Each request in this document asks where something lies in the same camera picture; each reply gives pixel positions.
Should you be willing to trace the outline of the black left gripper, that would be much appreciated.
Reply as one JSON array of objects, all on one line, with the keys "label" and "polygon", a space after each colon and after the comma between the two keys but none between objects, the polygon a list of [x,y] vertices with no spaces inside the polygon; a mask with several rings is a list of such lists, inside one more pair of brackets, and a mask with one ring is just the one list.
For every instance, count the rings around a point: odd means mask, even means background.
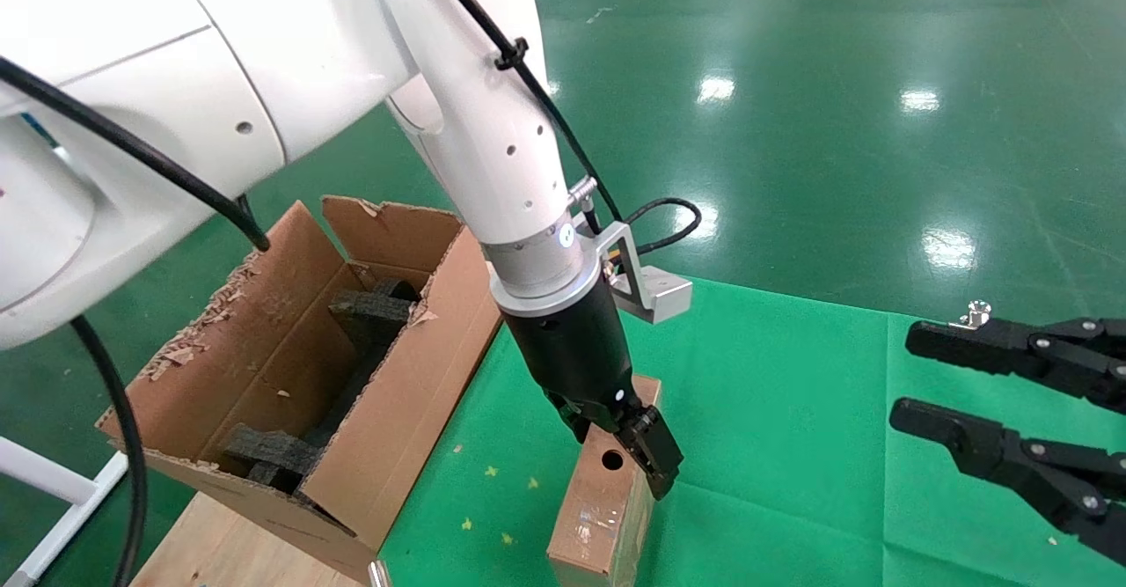
[{"label": "black left gripper", "polygon": [[579,444],[589,428],[615,432],[656,502],[672,490],[683,454],[658,407],[632,385],[631,349],[607,281],[544,317],[504,314],[531,379]]}]

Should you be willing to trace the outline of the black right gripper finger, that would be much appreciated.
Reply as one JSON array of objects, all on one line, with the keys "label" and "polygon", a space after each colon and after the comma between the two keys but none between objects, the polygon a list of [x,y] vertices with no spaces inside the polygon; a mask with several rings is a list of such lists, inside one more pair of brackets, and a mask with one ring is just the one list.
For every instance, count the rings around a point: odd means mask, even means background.
[{"label": "black right gripper finger", "polygon": [[918,321],[906,350],[994,375],[1017,375],[1117,413],[1125,411],[1125,322],[1067,319],[1031,326],[990,319],[976,329]]},{"label": "black right gripper finger", "polygon": [[1025,438],[1002,423],[912,398],[893,403],[890,427],[942,445],[962,475],[1013,491],[1082,546],[1125,563],[1121,453]]}]

